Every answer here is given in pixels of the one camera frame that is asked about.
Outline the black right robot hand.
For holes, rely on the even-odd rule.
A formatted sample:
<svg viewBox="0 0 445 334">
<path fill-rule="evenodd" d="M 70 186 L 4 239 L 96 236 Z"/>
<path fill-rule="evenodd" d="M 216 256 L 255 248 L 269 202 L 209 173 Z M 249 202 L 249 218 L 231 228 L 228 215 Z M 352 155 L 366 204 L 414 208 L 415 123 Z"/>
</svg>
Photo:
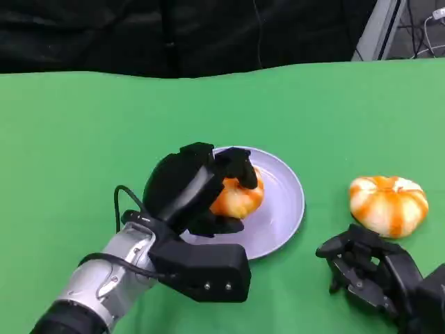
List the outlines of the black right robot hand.
<svg viewBox="0 0 445 334">
<path fill-rule="evenodd" d="M 319 246 L 316 256 L 326 259 L 331 269 L 331 294 L 344 288 L 394 319 L 414 317 L 414 291 L 423 277 L 411 255 L 398 244 L 351 224 Z"/>
</svg>

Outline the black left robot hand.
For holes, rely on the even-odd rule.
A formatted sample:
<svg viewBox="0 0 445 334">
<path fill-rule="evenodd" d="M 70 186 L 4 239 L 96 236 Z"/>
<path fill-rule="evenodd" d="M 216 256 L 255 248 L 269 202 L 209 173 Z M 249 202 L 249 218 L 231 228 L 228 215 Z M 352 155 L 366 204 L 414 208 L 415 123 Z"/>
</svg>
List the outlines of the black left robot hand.
<svg viewBox="0 0 445 334">
<path fill-rule="evenodd" d="M 143 205 L 153 218 L 182 234 L 213 238 L 244 229 L 234 214 L 215 213 L 211 206 L 225 189 L 225 181 L 237 181 L 242 190 L 254 190 L 259 176 L 250 162 L 250 151 L 230 147 L 217 153 L 214 145 L 196 142 L 164 157 L 150 175 Z"/>
</svg>

